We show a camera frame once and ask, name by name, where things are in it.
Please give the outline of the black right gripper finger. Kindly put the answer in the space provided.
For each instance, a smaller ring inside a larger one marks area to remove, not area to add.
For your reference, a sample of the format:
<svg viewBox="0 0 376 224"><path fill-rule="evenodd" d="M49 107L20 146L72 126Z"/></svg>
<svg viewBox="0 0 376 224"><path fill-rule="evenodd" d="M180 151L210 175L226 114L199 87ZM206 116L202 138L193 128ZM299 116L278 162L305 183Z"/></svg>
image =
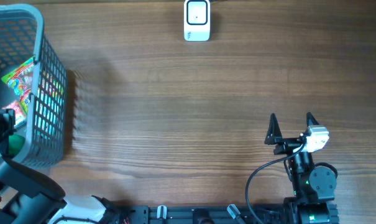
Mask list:
<svg viewBox="0 0 376 224"><path fill-rule="evenodd" d="M280 131L280 127L278 125L278 120L275 113L270 115L270 122L268 131L264 140L264 144L267 145L275 145L280 144L282 142L282 133Z"/></svg>
<svg viewBox="0 0 376 224"><path fill-rule="evenodd" d="M307 126L316 126L319 125L317 120L314 118L311 112L307 112L306 114L306 125Z"/></svg>

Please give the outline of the green lid jar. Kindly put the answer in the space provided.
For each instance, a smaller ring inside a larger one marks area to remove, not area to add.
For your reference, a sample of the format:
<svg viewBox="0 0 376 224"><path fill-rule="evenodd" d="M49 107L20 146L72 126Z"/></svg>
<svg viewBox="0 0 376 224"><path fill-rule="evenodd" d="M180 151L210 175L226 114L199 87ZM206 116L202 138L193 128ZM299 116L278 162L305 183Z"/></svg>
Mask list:
<svg viewBox="0 0 376 224"><path fill-rule="evenodd" d="M20 136L18 134L13 134L12 136L9 136L8 154L11 156L16 156L23 148L24 143L25 137L23 136Z"/></svg>

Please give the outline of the colourful Haribo candy bag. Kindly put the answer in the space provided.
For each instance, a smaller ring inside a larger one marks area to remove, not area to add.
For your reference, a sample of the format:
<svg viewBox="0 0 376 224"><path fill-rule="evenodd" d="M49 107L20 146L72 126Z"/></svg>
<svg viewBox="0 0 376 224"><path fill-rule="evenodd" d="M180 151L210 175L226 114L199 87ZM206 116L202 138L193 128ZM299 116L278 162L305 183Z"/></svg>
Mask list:
<svg viewBox="0 0 376 224"><path fill-rule="evenodd" d="M1 78L1 80L12 89L14 94L18 97L19 103L25 114L27 114L29 110L29 95L32 91L34 76L34 59L35 57L31 57Z"/></svg>

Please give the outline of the small red candy packet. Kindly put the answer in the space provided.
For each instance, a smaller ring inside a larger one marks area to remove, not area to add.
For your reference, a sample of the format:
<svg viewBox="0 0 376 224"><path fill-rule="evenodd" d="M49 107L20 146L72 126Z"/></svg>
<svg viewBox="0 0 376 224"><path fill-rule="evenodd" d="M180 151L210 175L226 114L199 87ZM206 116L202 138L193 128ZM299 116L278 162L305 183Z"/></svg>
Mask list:
<svg viewBox="0 0 376 224"><path fill-rule="evenodd" d="M23 125L27 120L27 115L24 112L21 104L19 101L14 100L12 103L8 104L7 106L2 107L3 109L13 109L15 111L16 121L15 121L15 128Z"/></svg>

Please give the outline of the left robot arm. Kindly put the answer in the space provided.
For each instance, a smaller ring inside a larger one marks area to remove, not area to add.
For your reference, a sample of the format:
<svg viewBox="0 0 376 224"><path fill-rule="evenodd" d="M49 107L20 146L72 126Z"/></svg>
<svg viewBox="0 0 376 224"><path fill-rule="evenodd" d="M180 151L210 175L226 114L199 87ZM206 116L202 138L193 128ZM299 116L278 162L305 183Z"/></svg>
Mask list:
<svg viewBox="0 0 376 224"><path fill-rule="evenodd" d="M0 223L122 223L107 199L68 197L48 176L4 157L15 120L14 110L0 110Z"/></svg>

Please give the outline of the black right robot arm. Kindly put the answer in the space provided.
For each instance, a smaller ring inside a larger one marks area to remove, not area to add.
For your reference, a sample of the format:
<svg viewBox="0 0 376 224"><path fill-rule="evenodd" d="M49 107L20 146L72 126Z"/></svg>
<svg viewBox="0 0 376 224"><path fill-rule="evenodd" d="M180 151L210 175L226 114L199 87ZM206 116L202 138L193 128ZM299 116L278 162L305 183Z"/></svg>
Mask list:
<svg viewBox="0 0 376 224"><path fill-rule="evenodd" d="M306 114L306 125L306 131L297 138L283 138L276 115L270 115L264 143L275 146L275 155L288 157L283 163L294 196L271 208L267 223L339 223L337 206L331 203L335 199L337 170L328 163L313 161L313 153L329 141L329 131L310 112Z"/></svg>

